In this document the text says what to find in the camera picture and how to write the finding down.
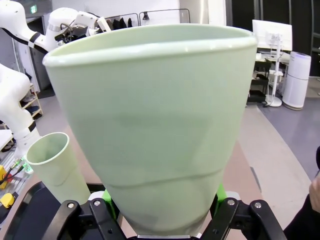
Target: green light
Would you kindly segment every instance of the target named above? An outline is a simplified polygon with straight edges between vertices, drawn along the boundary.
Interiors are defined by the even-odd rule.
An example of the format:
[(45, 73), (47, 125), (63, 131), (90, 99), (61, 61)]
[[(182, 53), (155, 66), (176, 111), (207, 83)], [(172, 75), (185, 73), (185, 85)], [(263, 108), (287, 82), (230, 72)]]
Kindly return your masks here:
[(35, 13), (37, 12), (37, 5), (31, 6), (31, 7), (30, 7), (30, 12), (31, 12), (32, 14), (35, 14)]

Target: monitor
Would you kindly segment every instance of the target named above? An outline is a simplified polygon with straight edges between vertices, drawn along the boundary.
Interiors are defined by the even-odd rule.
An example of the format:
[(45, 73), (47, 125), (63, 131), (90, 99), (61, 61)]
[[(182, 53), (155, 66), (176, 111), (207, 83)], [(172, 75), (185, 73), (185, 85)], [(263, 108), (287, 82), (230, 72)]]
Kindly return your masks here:
[(276, 49), (280, 38), (282, 51), (292, 51), (292, 25), (273, 21), (252, 20), (253, 33), (258, 41), (258, 48)]

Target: light green plastic cup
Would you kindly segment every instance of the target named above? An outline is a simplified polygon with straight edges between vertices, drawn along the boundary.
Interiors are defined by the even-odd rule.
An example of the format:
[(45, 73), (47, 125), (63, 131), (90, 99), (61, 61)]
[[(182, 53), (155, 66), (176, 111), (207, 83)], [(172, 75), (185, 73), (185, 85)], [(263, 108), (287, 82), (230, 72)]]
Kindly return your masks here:
[(89, 199), (91, 193), (67, 134), (54, 132), (41, 137), (29, 148), (26, 162), (60, 203), (75, 200), (84, 204)]
[(140, 235), (196, 235), (236, 142), (252, 32), (152, 25), (86, 37), (44, 60), (90, 165)]

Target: white wall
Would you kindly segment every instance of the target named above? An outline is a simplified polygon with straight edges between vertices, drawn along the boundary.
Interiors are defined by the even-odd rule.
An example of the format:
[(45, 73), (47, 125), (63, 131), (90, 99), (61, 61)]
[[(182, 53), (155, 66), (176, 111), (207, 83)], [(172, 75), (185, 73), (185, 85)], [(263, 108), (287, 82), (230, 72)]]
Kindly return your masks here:
[[(67, 7), (107, 18), (145, 11), (178, 9), (179, 0), (52, 0), (52, 6), (54, 10)], [(143, 25), (180, 22), (179, 11), (150, 13), (149, 17), (150, 21), (148, 23), (142, 21)]]
[(208, 0), (209, 6), (209, 24), (217, 26), (226, 26), (226, 1)]

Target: yellow object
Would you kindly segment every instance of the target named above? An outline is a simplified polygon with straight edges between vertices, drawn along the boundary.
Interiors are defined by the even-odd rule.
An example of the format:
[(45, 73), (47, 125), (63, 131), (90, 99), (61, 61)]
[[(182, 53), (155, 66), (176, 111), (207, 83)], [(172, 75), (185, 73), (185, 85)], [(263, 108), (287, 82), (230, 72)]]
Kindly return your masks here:
[[(4, 179), (6, 173), (7, 173), (7, 171), (5, 170), (4, 166), (0, 165), (0, 181)], [(8, 183), (7, 181), (4, 181), (4, 182), (0, 185), (0, 189), (5, 189), (7, 183)]]
[(8, 209), (14, 204), (15, 198), (11, 193), (6, 193), (2, 198), (0, 198), (0, 202), (6, 209)]

